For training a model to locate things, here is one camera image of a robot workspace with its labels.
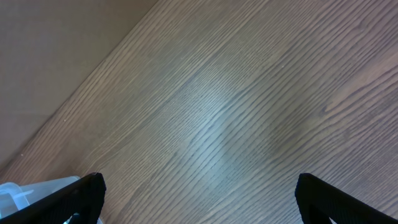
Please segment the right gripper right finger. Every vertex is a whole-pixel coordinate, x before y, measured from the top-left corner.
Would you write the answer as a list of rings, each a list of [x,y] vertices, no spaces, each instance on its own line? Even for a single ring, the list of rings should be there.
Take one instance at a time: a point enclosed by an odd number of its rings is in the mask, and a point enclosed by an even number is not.
[[[295,198],[304,224],[397,224],[396,219],[309,173],[299,175]]]

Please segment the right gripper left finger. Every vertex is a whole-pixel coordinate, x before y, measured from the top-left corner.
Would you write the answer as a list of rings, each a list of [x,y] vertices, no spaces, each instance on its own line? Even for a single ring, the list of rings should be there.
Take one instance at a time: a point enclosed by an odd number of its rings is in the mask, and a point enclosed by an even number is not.
[[[102,174],[88,174],[19,212],[3,224],[101,223],[106,185]]]

